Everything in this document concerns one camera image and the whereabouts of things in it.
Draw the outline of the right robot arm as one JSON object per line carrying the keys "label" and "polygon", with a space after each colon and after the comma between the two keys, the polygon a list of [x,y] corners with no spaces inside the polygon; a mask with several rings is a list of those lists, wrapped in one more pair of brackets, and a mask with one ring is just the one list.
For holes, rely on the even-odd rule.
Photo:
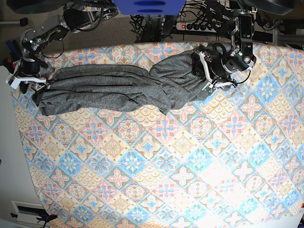
{"label": "right robot arm", "polygon": [[63,14],[48,18],[41,25],[26,30],[20,37],[22,56],[7,79],[11,88],[32,84],[36,90],[47,84],[40,75],[47,69],[41,60],[43,49],[52,41],[63,40],[68,32],[95,30],[103,20],[118,15],[111,0],[8,0],[7,6],[18,14],[39,14],[63,8]]}

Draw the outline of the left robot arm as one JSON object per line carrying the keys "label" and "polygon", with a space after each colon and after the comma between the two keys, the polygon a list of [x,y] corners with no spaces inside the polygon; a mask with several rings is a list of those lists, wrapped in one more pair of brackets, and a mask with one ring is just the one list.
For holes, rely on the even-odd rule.
{"label": "left robot arm", "polygon": [[228,37],[230,48],[222,43],[198,46],[191,54],[192,73],[202,78],[202,91],[212,94],[217,89],[237,87],[232,79],[236,72],[250,74],[257,58],[253,54],[253,16],[242,9],[218,9],[207,6],[207,22],[219,35]]}

